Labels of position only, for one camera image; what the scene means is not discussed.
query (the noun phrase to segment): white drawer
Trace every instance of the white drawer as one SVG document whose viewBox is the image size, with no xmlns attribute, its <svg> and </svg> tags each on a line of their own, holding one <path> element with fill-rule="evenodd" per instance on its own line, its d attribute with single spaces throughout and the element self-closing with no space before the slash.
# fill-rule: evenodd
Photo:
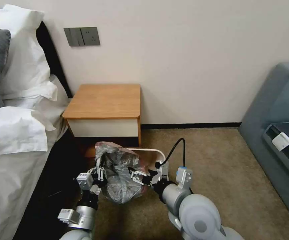
<svg viewBox="0 0 289 240">
<path fill-rule="evenodd" d="M 137 119 L 68 119 L 75 137 L 137 137 Z"/>
</svg>

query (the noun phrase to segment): gray plastic bag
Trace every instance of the gray plastic bag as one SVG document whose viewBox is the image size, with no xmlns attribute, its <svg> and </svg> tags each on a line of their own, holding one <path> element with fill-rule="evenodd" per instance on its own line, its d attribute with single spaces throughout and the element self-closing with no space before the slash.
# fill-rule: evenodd
<svg viewBox="0 0 289 240">
<path fill-rule="evenodd" d="M 140 197 L 145 191 L 145 186 L 134 182 L 128 170 L 128 167 L 145 170 L 139 156 L 131 150 L 110 142 L 97 142 L 95 148 L 95 160 L 105 155 L 104 169 L 108 184 L 102 188 L 103 195 L 118 204 Z"/>
</svg>

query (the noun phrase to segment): white wall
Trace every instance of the white wall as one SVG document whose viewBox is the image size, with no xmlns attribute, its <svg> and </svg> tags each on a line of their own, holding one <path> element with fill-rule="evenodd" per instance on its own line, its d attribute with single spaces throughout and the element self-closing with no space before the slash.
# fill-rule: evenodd
<svg viewBox="0 0 289 240">
<path fill-rule="evenodd" d="M 70 88 L 140 83 L 142 123 L 239 122 L 289 61 L 289 0 L 0 0 L 45 12 Z M 65 27 L 97 26 L 71 48 Z"/>
</svg>

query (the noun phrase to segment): white bed sheet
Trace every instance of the white bed sheet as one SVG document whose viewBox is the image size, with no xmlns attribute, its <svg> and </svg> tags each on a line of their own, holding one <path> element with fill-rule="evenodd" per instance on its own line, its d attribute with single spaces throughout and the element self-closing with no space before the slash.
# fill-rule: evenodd
<svg viewBox="0 0 289 240">
<path fill-rule="evenodd" d="M 69 99 L 59 80 L 52 77 L 51 81 L 58 88 L 56 101 L 44 97 L 5 101 L 6 106 L 18 106 L 40 111 L 57 130 L 46 132 L 47 152 L 0 155 L 0 240 L 13 238 L 50 150 L 67 129 L 61 114 L 68 105 Z"/>
</svg>

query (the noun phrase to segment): carpet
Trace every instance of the carpet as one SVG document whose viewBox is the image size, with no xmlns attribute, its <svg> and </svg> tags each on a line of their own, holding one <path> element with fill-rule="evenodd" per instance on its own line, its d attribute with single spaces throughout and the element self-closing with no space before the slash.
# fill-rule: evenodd
<svg viewBox="0 0 289 240">
<path fill-rule="evenodd" d="M 221 223 L 245 240 L 289 239 L 289 211 L 236 128 L 143 130 L 143 147 L 167 155 L 174 143 L 186 140 L 186 166 L 193 170 L 192 190 L 211 199 Z M 175 181 L 182 165 L 180 143 L 169 160 Z M 169 222 L 166 206 L 149 189 L 124 205 L 103 196 L 96 214 L 95 239 L 182 239 Z"/>
</svg>

